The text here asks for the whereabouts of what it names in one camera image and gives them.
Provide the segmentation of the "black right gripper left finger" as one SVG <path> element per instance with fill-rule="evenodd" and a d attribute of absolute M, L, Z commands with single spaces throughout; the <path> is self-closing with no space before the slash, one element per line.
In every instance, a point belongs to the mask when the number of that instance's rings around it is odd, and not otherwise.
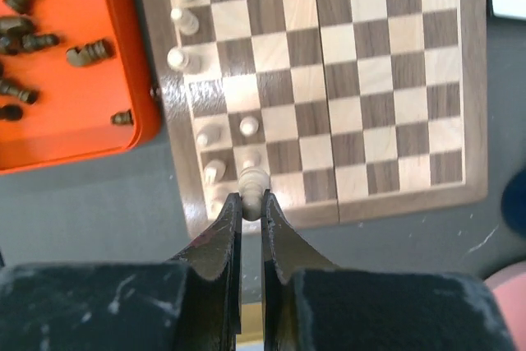
<path fill-rule="evenodd" d="M 241 332 L 242 202 L 229 193 L 217 219 L 168 263 L 173 303 L 165 350 L 235 350 Z"/>

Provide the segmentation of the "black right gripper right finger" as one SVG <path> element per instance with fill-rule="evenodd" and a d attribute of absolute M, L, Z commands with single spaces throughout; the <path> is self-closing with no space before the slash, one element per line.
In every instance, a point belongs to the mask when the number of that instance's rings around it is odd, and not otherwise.
<path fill-rule="evenodd" d="M 338 266 L 293 228 L 269 190 L 261 208 L 261 257 L 264 349 L 312 350 L 314 316 L 305 275 Z"/>

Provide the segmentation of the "white tall piece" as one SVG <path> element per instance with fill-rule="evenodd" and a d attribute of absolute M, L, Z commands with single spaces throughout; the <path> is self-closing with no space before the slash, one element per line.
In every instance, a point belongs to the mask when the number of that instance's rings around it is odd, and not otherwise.
<path fill-rule="evenodd" d="M 226 171 L 226 163 L 220 159 L 212 159 L 206 164 L 203 170 L 206 185 L 213 185 L 219 182 Z"/>

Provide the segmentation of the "white chess pawn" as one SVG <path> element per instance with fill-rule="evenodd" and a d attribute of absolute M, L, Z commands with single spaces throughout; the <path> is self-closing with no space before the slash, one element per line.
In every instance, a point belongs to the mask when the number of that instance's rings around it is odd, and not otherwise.
<path fill-rule="evenodd" d="M 209 219 L 216 219 L 224 207 L 229 191 L 226 187 L 213 187 L 209 190 L 207 199 Z"/>

